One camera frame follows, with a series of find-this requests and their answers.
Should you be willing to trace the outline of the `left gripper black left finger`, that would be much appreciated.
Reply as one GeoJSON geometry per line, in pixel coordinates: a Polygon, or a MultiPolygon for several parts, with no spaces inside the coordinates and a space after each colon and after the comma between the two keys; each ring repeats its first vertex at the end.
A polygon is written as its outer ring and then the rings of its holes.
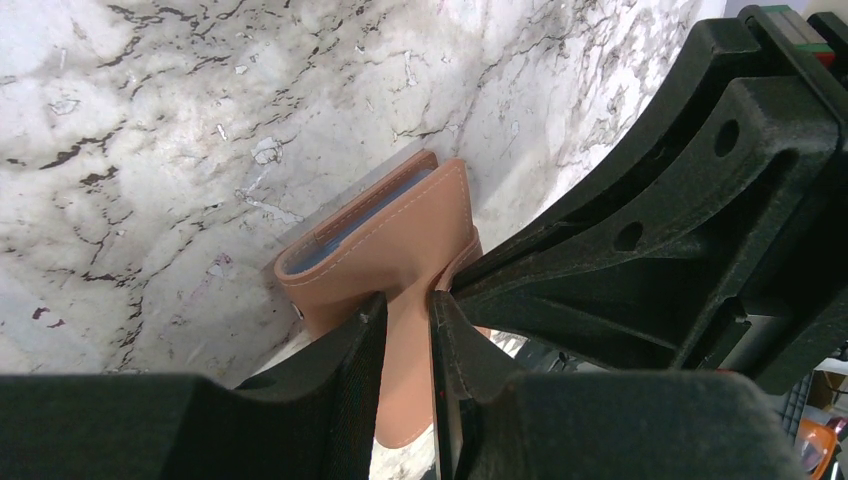
{"type": "Polygon", "coordinates": [[[387,301],[228,389],[195,374],[1,380],[5,479],[365,479],[387,301]]]}

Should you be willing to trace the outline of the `tan leather card holder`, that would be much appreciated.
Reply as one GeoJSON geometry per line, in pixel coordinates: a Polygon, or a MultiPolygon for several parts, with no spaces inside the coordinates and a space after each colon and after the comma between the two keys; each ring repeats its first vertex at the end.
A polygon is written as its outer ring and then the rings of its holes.
{"type": "Polygon", "coordinates": [[[482,255],[467,167],[420,150],[285,249],[274,264],[313,338],[371,294],[388,303],[376,441],[399,449],[433,422],[427,296],[482,255]]]}

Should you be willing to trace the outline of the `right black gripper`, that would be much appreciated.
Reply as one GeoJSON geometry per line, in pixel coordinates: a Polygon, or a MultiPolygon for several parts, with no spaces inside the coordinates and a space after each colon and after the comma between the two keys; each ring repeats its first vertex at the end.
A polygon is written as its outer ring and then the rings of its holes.
{"type": "Polygon", "coordinates": [[[789,7],[695,24],[606,158],[460,274],[477,325],[786,392],[847,336],[842,51],[789,7]]]}

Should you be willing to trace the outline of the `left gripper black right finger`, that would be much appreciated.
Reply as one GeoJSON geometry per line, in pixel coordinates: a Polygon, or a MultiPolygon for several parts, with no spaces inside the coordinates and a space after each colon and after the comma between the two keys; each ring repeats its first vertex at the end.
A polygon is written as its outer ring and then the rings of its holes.
{"type": "Polygon", "coordinates": [[[762,392],[733,373],[526,370],[429,296],[439,479],[800,479],[762,392]]]}

